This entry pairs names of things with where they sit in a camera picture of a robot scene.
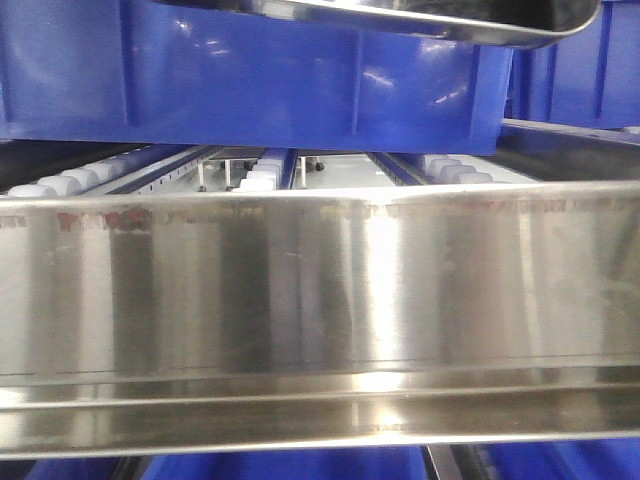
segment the stainless steel tray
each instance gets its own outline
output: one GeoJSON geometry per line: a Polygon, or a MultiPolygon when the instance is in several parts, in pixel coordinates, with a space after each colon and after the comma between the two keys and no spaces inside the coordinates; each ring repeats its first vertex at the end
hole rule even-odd
{"type": "Polygon", "coordinates": [[[0,202],[0,457],[640,432],[637,182],[0,202]]]}
{"type": "Polygon", "coordinates": [[[585,28],[599,0],[156,0],[448,40],[536,48],[585,28]]]}

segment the metal rod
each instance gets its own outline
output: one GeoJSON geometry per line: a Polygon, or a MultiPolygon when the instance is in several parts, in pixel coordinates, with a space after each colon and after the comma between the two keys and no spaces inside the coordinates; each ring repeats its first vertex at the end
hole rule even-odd
{"type": "Polygon", "coordinates": [[[307,157],[300,157],[300,188],[307,188],[307,157]]]}
{"type": "Polygon", "coordinates": [[[231,188],[231,160],[224,161],[224,181],[227,188],[231,188]]]}
{"type": "Polygon", "coordinates": [[[198,191],[206,191],[204,186],[204,159],[198,163],[198,191]]]}

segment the blue plastic surface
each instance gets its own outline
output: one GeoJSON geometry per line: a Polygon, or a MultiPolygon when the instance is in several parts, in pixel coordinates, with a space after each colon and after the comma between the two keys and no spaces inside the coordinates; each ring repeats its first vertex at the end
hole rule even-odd
{"type": "Polygon", "coordinates": [[[490,153],[511,61],[149,0],[2,0],[0,30],[0,138],[490,153]]]}
{"type": "Polygon", "coordinates": [[[640,125],[640,3],[606,1],[557,45],[514,54],[509,116],[591,128],[640,125]]]}
{"type": "Polygon", "coordinates": [[[25,480],[109,480],[117,458],[38,460],[25,480]]]}
{"type": "Polygon", "coordinates": [[[153,459],[142,480],[426,480],[419,447],[291,450],[153,459]]]}
{"type": "Polygon", "coordinates": [[[502,480],[637,480],[640,439],[495,444],[502,480]]]}

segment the white plastic part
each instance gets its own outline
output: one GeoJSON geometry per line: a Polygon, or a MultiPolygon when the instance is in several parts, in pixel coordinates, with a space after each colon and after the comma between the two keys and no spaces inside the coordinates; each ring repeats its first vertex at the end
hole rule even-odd
{"type": "Polygon", "coordinates": [[[254,165],[253,172],[273,172],[277,175],[277,182],[280,183],[281,168],[278,165],[254,165]]]}
{"type": "Polygon", "coordinates": [[[127,170],[127,161],[124,158],[105,158],[96,163],[106,163],[107,165],[113,165],[116,169],[116,175],[119,177],[127,170]]]}
{"type": "Polygon", "coordinates": [[[438,183],[451,183],[456,175],[477,172],[471,165],[447,165],[440,171],[438,183]]]}
{"type": "Polygon", "coordinates": [[[80,182],[82,190],[88,190],[91,187],[95,187],[100,183],[100,179],[96,172],[87,170],[86,168],[72,168],[71,170],[65,170],[60,173],[65,177],[73,177],[80,182]]]}
{"type": "Polygon", "coordinates": [[[53,177],[42,177],[38,180],[38,185],[51,187],[60,197],[75,195],[82,190],[82,186],[77,178],[55,175],[53,177]]]}
{"type": "Polygon", "coordinates": [[[267,192],[275,190],[272,179],[269,178],[243,178],[240,186],[234,192],[267,192]]]}
{"type": "Polygon", "coordinates": [[[487,161],[483,158],[478,158],[473,155],[449,155],[450,158],[460,160],[462,165],[470,165],[479,172],[488,173],[496,181],[507,183],[538,183],[531,177],[523,175],[520,172],[516,172],[509,168],[497,165],[493,162],[487,161]]]}
{"type": "Polygon", "coordinates": [[[249,180],[258,179],[258,180],[269,180],[273,182],[273,190],[278,187],[278,175],[275,172],[247,172],[247,178],[249,180]]]}
{"type": "Polygon", "coordinates": [[[284,160],[280,160],[279,158],[261,158],[256,162],[256,165],[277,165],[282,168],[284,164],[284,160]]]}
{"type": "Polygon", "coordinates": [[[108,182],[112,178],[118,176],[116,167],[111,165],[110,163],[89,163],[82,168],[86,168],[87,170],[91,170],[98,175],[98,180],[100,183],[108,182]]]}
{"type": "Polygon", "coordinates": [[[443,158],[449,158],[446,155],[423,155],[422,157],[422,169],[426,172],[431,166],[431,162],[434,160],[441,160],[443,158]]]}
{"type": "Polygon", "coordinates": [[[488,173],[459,173],[453,177],[452,183],[493,183],[493,177],[488,173]]]}
{"type": "Polygon", "coordinates": [[[426,170],[428,176],[433,179],[440,178],[440,173],[444,167],[448,167],[450,165],[460,165],[460,160],[456,160],[454,158],[442,157],[435,158],[431,161],[429,168],[426,170]]]}
{"type": "Polygon", "coordinates": [[[47,185],[16,185],[7,192],[8,197],[57,197],[56,191],[47,185]]]}

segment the blue storage crate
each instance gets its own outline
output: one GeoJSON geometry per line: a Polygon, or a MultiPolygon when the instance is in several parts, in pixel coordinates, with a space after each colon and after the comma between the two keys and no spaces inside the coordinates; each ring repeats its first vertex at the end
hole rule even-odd
{"type": "Polygon", "coordinates": [[[0,138],[490,153],[511,61],[150,0],[3,0],[0,30],[0,138]]]}
{"type": "Polygon", "coordinates": [[[637,480],[640,439],[489,445],[502,480],[637,480]]]}
{"type": "Polygon", "coordinates": [[[606,1],[583,32],[513,60],[508,116],[591,128],[640,124],[640,3],[606,1]]]}
{"type": "Polygon", "coordinates": [[[142,480],[426,480],[419,447],[167,455],[142,480]]]}

